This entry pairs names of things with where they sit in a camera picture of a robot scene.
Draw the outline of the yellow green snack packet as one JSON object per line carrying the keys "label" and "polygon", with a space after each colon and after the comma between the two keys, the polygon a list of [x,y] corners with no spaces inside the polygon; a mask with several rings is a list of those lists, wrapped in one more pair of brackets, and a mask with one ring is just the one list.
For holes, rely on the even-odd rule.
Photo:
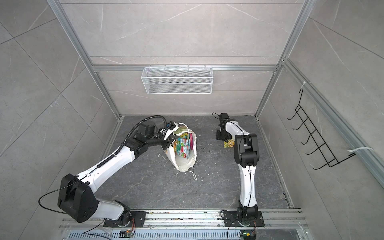
{"label": "yellow green snack packet", "polygon": [[230,139],[230,140],[224,141],[224,148],[233,148],[234,145],[235,145],[235,140],[234,139]]}

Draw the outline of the magenta snack packet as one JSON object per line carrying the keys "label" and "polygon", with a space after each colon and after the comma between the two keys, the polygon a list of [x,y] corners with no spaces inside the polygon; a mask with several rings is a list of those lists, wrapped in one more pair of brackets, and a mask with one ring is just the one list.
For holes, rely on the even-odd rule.
{"label": "magenta snack packet", "polygon": [[194,137],[192,133],[189,133],[190,136],[190,150],[194,150]]}

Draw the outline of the white floral paper bag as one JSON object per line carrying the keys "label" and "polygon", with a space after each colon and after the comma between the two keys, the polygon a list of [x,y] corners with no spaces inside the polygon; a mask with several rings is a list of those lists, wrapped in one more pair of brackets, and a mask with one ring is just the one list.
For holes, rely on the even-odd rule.
{"label": "white floral paper bag", "polygon": [[194,165],[197,159],[197,136],[186,124],[173,124],[175,126],[166,131],[166,140],[171,143],[164,152],[179,172],[191,173],[196,181]]}

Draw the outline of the teal mint candy packet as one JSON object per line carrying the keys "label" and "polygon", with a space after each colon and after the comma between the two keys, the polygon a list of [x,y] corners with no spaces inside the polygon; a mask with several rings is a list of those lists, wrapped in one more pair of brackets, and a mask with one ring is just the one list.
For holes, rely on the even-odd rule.
{"label": "teal mint candy packet", "polygon": [[188,159],[190,156],[190,136],[183,133],[174,141],[174,152],[176,155]]}

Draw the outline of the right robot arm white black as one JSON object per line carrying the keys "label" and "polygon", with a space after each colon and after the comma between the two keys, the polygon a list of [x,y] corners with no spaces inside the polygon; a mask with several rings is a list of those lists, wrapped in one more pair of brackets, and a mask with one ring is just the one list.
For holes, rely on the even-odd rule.
{"label": "right robot arm white black", "polygon": [[243,226],[251,224],[259,217],[258,202],[255,191],[255,175],[260,160],[258,137],[244,130],[237,120],[227,113],[218,115],[220,121],[216,138],[219,141],[234,141],[234,159],[239,167],[241,194],[237,208],[237,220]]}

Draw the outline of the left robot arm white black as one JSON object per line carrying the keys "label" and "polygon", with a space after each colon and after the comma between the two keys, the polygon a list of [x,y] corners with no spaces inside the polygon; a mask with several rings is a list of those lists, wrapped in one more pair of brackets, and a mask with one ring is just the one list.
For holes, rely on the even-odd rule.
{"label": "left robot arm white black", "polygon": [[102,218],[114,221],[120,227],[127,226],[132,218],[130,208],[119,201],[106,201],[95,197],[95,192],[112,175],[131,163],[149,147],[161,146],[163,149],[172,143],[173,132],[178,125],[169,122],[165,128],[156,132],[152,121],[141,123],[122,145],[108,157],[90,169],[74,176],[63,177],[58,196],[58,207],[78,223]]}

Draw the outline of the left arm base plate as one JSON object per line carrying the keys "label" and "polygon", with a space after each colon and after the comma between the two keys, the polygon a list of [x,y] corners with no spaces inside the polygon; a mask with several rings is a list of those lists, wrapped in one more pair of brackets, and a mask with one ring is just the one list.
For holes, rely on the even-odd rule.
{"label": "left arm base plate", "polygon": [[117,220],[106,219],[103,226],[111,228],[142,228],[146,214],[147,212],[144,211],[125,211]]}

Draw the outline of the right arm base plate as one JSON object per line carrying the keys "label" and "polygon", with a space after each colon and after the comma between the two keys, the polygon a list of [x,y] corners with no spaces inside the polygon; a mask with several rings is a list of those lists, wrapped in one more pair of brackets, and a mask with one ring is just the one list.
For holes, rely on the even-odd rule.
{"label": "right arm base plate", "polygon": [[258,212],[257,217],[245,218],[241,222],[237,211],[221,210],[220,216],[224,220],[225,227],[264,227],[265,222],[262,212]]}

